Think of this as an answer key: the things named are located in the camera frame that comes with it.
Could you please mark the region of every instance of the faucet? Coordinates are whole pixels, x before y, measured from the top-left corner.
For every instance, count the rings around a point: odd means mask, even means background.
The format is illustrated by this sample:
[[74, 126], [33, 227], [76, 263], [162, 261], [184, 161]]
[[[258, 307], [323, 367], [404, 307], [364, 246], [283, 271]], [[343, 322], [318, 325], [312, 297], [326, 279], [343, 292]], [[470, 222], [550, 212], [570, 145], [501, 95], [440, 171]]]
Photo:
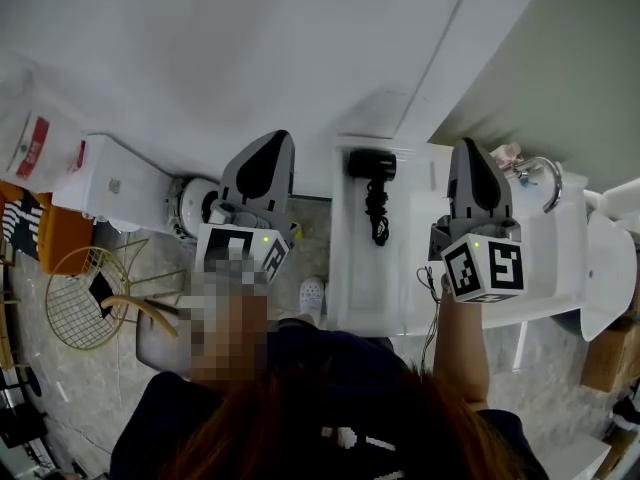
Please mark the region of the faucet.
[[548, 158], [544, 158], [542, 156], [536, 156], [530, 158], [529, 160], [524, 160], [522, 162], [514, 163], [511, 166], [513, 172], [507, 175], [507, 178], [513, 178], [517, 176], [518, 179], [527, 179], [531, 171], [533, 171], [536, 167], [546, 167], [551, 171], [551, 175], [553, 176], [553, 195], [551, 199], [545, 203], [542, 207], [544, 213], [549, 213], [553, 210], [558, 203], [560, 202], [560, 198], [562, 197], [562, 174], [560, 174], [560, 169], [558, 166], [553, 163]]

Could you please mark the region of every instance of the gold wire chair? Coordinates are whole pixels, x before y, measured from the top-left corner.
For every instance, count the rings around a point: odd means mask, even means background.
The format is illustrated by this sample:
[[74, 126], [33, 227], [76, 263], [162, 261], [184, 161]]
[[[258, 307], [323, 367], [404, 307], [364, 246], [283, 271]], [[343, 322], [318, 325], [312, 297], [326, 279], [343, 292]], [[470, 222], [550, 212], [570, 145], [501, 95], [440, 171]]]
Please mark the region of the gold wire chair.
[[[179, 290], [146, 295], [145, 297], [179, 295], [184, 289], [186, 270], [176, 270], [159, 276], [131, 281], [128, 270], [114, 254], [120, 249], [124, 249], [126, 252], [127, 247], [139, 245], [131, 259], [131, 264], [133, 264], [136, 256], [147, 242], [148, 239], [139, 240], [118, 247], [113, 251], [102, 247], [82, 247], [65, 256], [58, 263], [47, 284], [45, 308], [51, 329], [65, 345], [84, 351], [101, 347], [116, 335], [123, 322], [130, 321], [126, 320], [129, 305], [149, 314], [170, 336], [177, 336], [176, 330], [155, 308], [139, 298], [132, 297], [130, 291], [134, 285], [182, 275], [182, 284]], [[67, 261], [82, 262], [82, 258], [78, 258], [77, 255], [84, 257], [81, 274], [73, 277], [56, 274], [58, 271], [64, 271], [63, 266]], [[98, 275], [104, 278], [108, 284], [108, 291], [113, 294], [100, 301], [90, 290]]]

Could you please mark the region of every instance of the navy shirt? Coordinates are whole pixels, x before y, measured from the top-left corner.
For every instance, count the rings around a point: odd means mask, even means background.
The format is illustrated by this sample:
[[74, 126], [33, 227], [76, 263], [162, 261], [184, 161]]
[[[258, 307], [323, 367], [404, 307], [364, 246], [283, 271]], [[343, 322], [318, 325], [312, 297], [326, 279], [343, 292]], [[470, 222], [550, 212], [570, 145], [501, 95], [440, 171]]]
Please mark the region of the navy shirt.
[[[340, 458], [341, 466], [351, 463], [357, 471], [352, 478], [377, 478], [402, 470], [389, 430], [395, 422], [386, 409], [397, 403], [392, 401], [392, 386], [406, 365], [390, 349], [349, 333], [295, 325], [270, 333], [268, 350], [273, 369], [303, 365], [311, 375], [329, 372], [331, 420], [341, 429], [357, 432], [353, 436], [356, 444], [340, 450], [345, 455]], [[221, 403], [212, 391], [173, 373], [156, 375], [116, 443], [110, 478], [156, 478], [158, 461], [166, 460], [178, 442], [211, 417]], [[517, 416], [499, 410], [478, 414], [506, 441], [529, 480], [547, 478]]]

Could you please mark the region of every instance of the black cable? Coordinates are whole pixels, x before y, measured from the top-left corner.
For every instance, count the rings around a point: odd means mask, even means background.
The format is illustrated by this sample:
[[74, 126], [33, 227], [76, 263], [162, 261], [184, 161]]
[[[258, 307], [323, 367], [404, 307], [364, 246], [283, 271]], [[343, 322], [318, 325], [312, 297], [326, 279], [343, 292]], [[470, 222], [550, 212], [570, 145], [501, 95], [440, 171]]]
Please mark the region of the black cable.
[[384, 182], [379, 180], [371, 180], [367, 184], [367, 211], [371, 221], [371, 238], [382, 247], [389, 239], [389, 219], [385, 217], [387, 209], [384, 205], [389, 200], [389, 196], [384, 191]]
[[[422, 270], [424, 270], [427, 273], [426, 283], [420, 277], [420, 272]], [[435, 283], [433, 282], [433, 270], [431, 267], [427, 267], [427, 266], [420, 267], [418, 270], [416, 270], [416, 277], [418, 278], [418, 281], [420, 282], [421, 285], [429, 289], [429, 291], [431, 292], [431, 297], [436, 303], [436, 312], [435, 312], [435, 315], [433, 315], [433, 320], [431, 321], [431, 325], [429, 326], [429, 330], [427, 331], [427, 339], [424, 342], [424, 348], [422, 349], [422, 361], [420, 362], [420, 370], [426, 371], [425, 360], [427, 356], [427, 349], [429, 348], [429, 345], [431, 345], [431, 342], [434, 340], [434, 338], [436, 337], [436, 334], [438, 333], [438, 316], [440, 313], [440, 297], [438, 297], [438, 293], [436, 292], [436, 288], [434, 286]]]

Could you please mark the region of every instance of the white sneaker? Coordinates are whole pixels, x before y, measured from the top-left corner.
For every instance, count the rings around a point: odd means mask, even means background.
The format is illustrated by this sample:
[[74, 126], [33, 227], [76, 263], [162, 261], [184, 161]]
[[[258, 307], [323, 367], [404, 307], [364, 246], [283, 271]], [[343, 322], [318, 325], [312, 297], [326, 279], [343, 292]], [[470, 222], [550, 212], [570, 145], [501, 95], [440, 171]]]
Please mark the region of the white sneaker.
[[324, 282], [319, 277], [309, 277], [300, 285], [300, 312], [309, 315], [317, 326], [322, 314]]

